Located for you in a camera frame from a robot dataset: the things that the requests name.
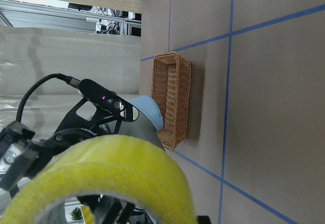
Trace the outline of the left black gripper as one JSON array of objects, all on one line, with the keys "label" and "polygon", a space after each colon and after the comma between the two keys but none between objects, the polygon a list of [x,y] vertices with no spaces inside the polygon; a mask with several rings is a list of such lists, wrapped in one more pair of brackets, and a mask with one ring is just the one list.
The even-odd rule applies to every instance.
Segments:
[{"label": "left black gripper", "polygon": [[18,121],[12,121],[2,129],[1,189],[15,196],[22,178],[35,178],[34,167],[39,153],[62,153],[83,140],[119,132],[122,123],[120,111],[114,113],[95,105],[95,113],[87,120],[77,114],[86,102],[80,100],[47,140],[34,140],[35,132]]}]

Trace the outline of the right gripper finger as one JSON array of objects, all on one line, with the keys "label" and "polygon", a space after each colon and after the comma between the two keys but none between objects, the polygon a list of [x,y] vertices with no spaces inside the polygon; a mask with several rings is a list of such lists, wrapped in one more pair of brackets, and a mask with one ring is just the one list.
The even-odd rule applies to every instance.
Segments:
[{"label": "right gripper finger", "polygon": [[198,224],[211,224],[211,219],[209,216],[206,215],[198,215],[197,222]]}]

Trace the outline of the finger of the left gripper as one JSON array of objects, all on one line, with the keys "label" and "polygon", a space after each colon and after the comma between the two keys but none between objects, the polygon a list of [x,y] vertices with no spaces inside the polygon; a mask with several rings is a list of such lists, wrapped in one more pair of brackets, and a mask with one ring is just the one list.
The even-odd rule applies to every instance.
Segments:
[{"label": "finger of the left gripper", "polygon": [[112,196],[77,196],[78,201],[89,207],[94,223],[127,223],[135,205]]}]

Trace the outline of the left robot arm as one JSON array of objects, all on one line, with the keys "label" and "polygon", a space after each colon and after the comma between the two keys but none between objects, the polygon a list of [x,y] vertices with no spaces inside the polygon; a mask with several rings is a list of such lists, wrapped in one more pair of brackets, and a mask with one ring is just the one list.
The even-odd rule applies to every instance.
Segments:
[{"label": "left robot arm", "polygon": [[[162,129],[164,121],[156,102],[148,95],[121,94],[120,97],[139,110],[139,117],[134,122],[123,122],[119,133],[149,141],[163,148],[157,132]],[[35,129],[44,130],[43,133],[37,133],[37,136],[50,135],[54,121],[63,117],[64,111],[67,111],[68,106],[72,105],[72,101],[76,98],[75,95],[67,95],[66,102],[61,106],[52,106],[49,100],[39,102],[38,98],[33,95],[31,100],[35,105],[27,109],[27,119]],[[10,97],[1,102],[1,127],[12,119],[19,99],[20,97]],[[77,204],[76,200],[73,200],[70,207],[60,204],[43,216],[41,223],[70,223],[72,218],[68,211],[71,211],[73,207],[80,207],[80,204]]]}]

